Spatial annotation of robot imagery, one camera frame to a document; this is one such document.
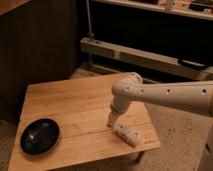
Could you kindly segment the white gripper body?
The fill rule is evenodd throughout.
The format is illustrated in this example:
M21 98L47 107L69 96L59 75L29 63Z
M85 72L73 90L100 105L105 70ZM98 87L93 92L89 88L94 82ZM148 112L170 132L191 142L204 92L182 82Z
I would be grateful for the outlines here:
M128 110L128 101L114 99L110 104L110 108L111 112L109 114L109 120L115 121L120 115Z

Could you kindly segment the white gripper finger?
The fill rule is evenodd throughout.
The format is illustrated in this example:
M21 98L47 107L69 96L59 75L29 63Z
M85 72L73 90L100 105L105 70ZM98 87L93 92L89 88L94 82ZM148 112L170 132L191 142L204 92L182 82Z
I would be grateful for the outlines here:
M115 118L114 116L109 115L108 120L107 120L107 126L108 127L113 127L115 124Z

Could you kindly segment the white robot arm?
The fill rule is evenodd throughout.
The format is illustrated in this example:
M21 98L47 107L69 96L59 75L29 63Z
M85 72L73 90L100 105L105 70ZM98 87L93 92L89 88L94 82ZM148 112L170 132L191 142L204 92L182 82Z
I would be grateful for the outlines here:
M111 88L113 99L107 125L114 127L133 101L184 110L213 119L213 81L144 84L135 72L127 73Z

